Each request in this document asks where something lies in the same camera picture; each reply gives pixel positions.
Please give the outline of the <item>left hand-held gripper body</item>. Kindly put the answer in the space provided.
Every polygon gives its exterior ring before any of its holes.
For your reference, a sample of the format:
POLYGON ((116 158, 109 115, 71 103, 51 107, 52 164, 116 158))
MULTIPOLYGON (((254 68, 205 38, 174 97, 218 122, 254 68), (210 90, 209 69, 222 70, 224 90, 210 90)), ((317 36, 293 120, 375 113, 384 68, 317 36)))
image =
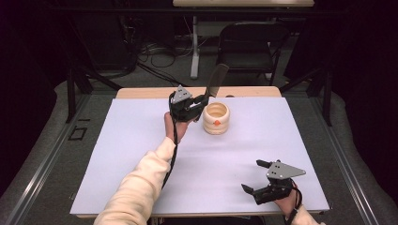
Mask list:
POLYGON ((194 104, 195 97, 186 88, 180 85, 169 96, 169 111, 177 122, 193 121, 197 116, 197 110, 202 104, 194 104))

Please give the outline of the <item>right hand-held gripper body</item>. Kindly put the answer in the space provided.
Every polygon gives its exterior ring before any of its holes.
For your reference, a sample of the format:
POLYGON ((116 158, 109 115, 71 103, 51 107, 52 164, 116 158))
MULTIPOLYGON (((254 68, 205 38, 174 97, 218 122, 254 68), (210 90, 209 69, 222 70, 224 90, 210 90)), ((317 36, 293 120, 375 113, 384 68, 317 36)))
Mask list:
POLYGON ((271 162, 270 168, 266 168, 268 170, 268 185, 253 191, 253 197, 257 204, 269 203, 287 197, 294 187, 293 177, 306 174, 304 170, 284 164, 279 160, 271 162))

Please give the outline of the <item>cream ribbed ceramic cup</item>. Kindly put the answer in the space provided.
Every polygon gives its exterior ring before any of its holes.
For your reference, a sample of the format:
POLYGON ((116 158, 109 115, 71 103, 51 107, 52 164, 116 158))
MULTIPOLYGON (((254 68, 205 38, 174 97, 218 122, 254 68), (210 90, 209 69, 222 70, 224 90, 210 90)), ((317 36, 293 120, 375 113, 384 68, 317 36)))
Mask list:
POLYGON ((229 128, 230 110, 222 102, 209 103, 203 110, 203 128, 211 135, 221 135, 229 128))

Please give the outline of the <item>black spatula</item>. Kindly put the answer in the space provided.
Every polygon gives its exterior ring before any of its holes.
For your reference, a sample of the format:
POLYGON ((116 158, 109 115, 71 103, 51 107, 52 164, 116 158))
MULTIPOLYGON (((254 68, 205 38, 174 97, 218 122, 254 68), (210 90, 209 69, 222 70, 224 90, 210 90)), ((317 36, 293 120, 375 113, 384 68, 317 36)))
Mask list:
POLYGON ((229 67, 225 64, 218 64, 213 70, 209 82, 207 83, 207 88, 205 91, 205 97, 216 97, 222 82, 228 73, 229 67))

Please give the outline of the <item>person's left hand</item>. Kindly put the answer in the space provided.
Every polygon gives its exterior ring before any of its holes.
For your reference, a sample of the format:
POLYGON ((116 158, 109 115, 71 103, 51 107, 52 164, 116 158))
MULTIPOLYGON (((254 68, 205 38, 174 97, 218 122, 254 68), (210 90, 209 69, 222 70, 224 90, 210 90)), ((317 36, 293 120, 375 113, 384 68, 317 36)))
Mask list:
POLYGON ((174 122, 171 114, 166 112, 164 114, 165 135, 175 143, 180 143, 184 137, 189 123, 188 122, 174 122))

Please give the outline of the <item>person's right hand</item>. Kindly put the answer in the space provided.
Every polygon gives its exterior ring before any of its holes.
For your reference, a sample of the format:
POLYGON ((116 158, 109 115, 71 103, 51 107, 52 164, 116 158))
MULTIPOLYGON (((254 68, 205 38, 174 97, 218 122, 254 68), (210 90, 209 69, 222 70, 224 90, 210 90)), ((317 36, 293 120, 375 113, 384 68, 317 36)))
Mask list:
POLYGON ((286 218, 289 218, 293 210, 297 208, 299 204, 299 199, 300 196, 298 192, 295 189, 293 189, 287 197, 276 200, 275 203, 280 208, 283 215, 286 218))

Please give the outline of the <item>white desk leg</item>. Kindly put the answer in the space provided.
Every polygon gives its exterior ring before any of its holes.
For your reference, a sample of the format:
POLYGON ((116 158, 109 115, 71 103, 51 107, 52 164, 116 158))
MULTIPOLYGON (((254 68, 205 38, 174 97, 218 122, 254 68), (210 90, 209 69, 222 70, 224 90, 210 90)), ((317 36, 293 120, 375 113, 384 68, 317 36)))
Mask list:
POLYGON ((198 31, 197 17, 192 17, 192 60, 191 60, 191 78, 196 80, 199 74, 199 48, 198 48, 198 31))

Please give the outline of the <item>black folding chair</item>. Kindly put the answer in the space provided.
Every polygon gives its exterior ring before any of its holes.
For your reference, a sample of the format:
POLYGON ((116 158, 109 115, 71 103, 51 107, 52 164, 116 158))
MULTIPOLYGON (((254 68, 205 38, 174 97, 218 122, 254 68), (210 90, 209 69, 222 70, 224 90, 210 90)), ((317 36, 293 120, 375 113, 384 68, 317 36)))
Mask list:
POLYGON ((273 85, 281 47, 290 37, 281 22, 235 22, 221 30, 217 64, 232 73, 269 74, 273 85))

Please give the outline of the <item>black metal stand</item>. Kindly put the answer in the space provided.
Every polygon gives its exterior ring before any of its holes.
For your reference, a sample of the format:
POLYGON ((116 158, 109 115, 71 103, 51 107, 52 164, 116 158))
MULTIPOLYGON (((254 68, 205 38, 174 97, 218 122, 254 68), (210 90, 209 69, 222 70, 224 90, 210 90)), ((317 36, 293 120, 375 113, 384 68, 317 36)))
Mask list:
POLYGON ((326 124, 331 127, 330 103, 332 92, 332 71, 329 68, 316 67, 303 76, 291 80, 288 84, 280 87, 279 90, 281 93, 284 93, 308 79, 311 80, 306 90, 308 97, 318 97, 320 91, 323 90, 322 117, 326 124))
POLYGON ((75 88, 78 87, 79 90, 85 95, 89 95, 93 92, 94 88, 89 81, 90 78, 100 81, 101 83, 107 85, 108 87, 111 87, 116 91, 122 88, 121 85, 110 81, 109 79, 100 75, 94 69, 88 68, 86 66, 71 66, 67 74, 67 92, 68 92, 68 118, 66 120, 67 123, 69 123, 77 113, 75 88))

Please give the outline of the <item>aluminium floor rail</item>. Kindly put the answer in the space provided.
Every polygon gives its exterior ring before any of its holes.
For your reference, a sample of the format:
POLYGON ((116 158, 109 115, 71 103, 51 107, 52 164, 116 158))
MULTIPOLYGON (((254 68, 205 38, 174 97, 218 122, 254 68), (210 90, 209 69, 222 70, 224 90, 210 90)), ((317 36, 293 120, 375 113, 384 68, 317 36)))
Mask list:
POLYGON ((317 98, 313 97, 310 97, 310 102, 320 124, 327 133, 328 139, 332 145, 332 154, 334 155, 335 161, 342 173, 350 195, 360 212, 364 225, 380 225, 357 176, 354 174, 354 171, 349 164, 346 154, 344 153, 344 149, 340 145, 333 128, 327 124, 323 117, 321 103, 317 98))
POLYGON ((55 107, 22 170, 0 200, 0 225, 90 224, 90 218, 76 217, 70 209, 97 138, 92 104, 91 96, 82 96, 69 123, 61 116, 61 106, 55 107), (78 121, 84 118, 91 121, 78 121))

